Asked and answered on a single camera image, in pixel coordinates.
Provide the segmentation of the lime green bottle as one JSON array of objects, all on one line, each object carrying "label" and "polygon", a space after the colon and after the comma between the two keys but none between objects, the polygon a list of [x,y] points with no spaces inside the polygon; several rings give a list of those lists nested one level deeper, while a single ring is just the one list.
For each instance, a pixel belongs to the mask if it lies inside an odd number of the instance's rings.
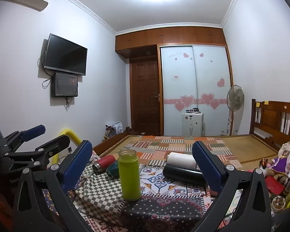
[{"label": "lime green bottle", "polygon": [[129,202],[140,199],[141,190],[137,152],[132,149],[120,151],[118,169],[123,199]]}]

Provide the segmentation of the dark green faceted cup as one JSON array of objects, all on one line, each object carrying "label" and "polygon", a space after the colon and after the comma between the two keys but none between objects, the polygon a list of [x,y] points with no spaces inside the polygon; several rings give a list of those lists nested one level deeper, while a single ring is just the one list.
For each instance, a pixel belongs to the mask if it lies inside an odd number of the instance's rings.
[{"label": "dark green faceted cup", "polygon": [[118,179],[119,178],[119,167],[118,167],[118,161],[116,160],[114,163],[112,163],[106,170],[106,174],[111,179]]}]

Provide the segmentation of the black bottle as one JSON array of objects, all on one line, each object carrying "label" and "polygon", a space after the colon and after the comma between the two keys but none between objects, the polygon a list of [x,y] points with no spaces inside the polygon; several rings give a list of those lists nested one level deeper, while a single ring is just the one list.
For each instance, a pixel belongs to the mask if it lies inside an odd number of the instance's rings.
[{"label": "black bottle", "polygon": [[163,175],[168,179],[180,181],[188,185],[206,185],[206,179],[204,178],[202,172],[197,169],[186,169],[179,166],[166,164],[163,169]]}]

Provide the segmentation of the yellow foam tube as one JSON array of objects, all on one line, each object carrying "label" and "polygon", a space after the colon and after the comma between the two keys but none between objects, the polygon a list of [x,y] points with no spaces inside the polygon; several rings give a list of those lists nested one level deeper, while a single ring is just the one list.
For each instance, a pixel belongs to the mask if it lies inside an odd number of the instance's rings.
[{"label": "yellow foam tube", "polygon": [[76,135],[74,131],[72,131],[69,128],[63,129],[60,132],[60,136],[66,136],[69,141],[66,138],[63,138],[63,141],[59,141],[54,145],[54,149],[49,152],[49,163],[50,165],[59,163],[59,153],[69,147],[70,142],[78,147],[82,140],[80,139],[79,136]]}]

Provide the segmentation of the red thermos bottle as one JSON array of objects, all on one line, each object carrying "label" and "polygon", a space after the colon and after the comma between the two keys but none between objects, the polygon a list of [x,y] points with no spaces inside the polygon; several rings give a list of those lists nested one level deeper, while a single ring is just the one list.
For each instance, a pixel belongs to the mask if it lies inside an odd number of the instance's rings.
[{"label": "red thermos bottle", "polygon": [[94,173],[104,172],[111,164],[116,161],[116,158],[113,155],[106,155],[103,158],[98,159],[93,162],[92,168]]}]

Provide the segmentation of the green white checkered cloth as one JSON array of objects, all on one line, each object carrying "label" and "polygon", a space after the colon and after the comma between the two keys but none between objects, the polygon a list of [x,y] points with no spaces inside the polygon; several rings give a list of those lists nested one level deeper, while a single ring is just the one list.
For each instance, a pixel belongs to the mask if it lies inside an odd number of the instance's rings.
[{"label": "green white checkered cloth", "polygon": [[80,179],[73,202],[76,209],[87,217],[121,226],[121,211],[126,202],[120,181],[106,173],[94,174],[92,165],[85,167]]}]

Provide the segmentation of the colourful patchwork quilt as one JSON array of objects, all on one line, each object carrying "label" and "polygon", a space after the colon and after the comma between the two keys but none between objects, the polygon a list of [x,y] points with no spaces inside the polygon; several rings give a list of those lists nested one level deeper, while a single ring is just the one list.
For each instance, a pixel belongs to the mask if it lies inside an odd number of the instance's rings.
[{"label": "colourful patchwork quilt", "polygon": [[[165,136],[132,137],[122,149],[132,149],[139,158],[141,198],[126,202],[121,211],[122,225],[81,216],[93,231],[187,231],[211,205],[208,185],[194,186],[163,175],[166,158],[171,152],[192,153],[194,138]],[[72,202],[75,188],[68,192]]]}]

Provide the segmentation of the bag on floor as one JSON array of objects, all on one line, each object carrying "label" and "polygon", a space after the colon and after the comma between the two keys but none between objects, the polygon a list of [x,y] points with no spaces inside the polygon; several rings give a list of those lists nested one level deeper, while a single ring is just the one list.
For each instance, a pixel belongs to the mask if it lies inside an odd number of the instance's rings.
[{"label": "bag on floor", "polygon": [[122,134],[124,132],[124,128],[122,122],[113,122],[105,125],[105,134],[104,140],[107,140],[115,135]]}]

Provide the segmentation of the stuffed doll toy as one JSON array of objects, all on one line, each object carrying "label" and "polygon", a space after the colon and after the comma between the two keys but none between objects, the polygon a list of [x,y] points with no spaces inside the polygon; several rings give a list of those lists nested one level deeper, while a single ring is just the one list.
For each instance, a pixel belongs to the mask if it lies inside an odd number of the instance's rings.
[{"label": "stuffed doll toy", "polygon": [[286,185],[290,178],[290,141],[281,146],[275,158],[263,158],[259,166],[265,178],[273,177],[280,184]]}]

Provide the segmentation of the white standing fan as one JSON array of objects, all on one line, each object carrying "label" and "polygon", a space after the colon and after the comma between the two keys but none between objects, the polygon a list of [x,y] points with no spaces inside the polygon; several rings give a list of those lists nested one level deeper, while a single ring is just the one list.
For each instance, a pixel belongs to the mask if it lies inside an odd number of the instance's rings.
[{"label": "white standing fan", "polygon": [[244,103],[244,93],[239,85],[232,86],[227,93],[227,107],[229,109],[229,135],[232,136],[234,127],[234,112],[240,110]]}]

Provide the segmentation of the frosted sliding wardrobe doors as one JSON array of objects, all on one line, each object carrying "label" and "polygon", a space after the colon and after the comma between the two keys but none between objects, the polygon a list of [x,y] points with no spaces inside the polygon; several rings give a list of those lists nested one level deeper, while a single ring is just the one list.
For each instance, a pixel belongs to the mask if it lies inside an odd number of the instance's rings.
[{"label": "frosted sliding wardrobe doors", "polygon": [[227,93],[231,88],[226,47],[184,45],[161,47],[163,131],[182,136],[182,114],[199,108],[203,136],[229,135]]}]

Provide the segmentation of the dark brown wooden door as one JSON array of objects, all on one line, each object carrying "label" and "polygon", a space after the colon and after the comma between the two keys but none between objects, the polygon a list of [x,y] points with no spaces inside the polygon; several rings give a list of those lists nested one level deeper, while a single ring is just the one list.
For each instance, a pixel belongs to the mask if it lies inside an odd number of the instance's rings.
[{"label": "dark brown wooden door", "polygon": [[160,89],[158,59],[130,61],[130,109],[132,130],[138,134],[160,134]]}]

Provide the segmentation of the wooden overhead cabinet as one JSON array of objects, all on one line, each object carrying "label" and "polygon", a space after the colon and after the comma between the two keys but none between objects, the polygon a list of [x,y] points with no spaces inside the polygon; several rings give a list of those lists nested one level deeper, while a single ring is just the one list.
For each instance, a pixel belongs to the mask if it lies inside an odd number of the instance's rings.
[{"label": "wooden overhead cabinet", "polygon": [[221,28],[177,26],[141,30],[116,36],[115,52],[124,58],[156,55],[160,44],[226,45]]}]

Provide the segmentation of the small black wall monitor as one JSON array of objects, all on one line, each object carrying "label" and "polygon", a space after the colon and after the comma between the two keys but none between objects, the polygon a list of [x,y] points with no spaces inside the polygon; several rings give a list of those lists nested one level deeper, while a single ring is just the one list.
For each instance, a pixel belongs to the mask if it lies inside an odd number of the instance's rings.
[{"label": "small black wall monitor", "polygon": [[78,97],[78,76],[55,72],[51,78],[51,97]]}]

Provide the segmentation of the wall mounted black television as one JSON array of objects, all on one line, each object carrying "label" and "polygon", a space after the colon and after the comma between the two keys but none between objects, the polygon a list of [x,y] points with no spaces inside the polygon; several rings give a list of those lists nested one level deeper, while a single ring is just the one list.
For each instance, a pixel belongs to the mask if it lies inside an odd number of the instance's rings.
[{"label": "wall mounted black television", "polygon": [[50,34],[45,57],[44,69],[86,75],[88,49],[67,39]]}]

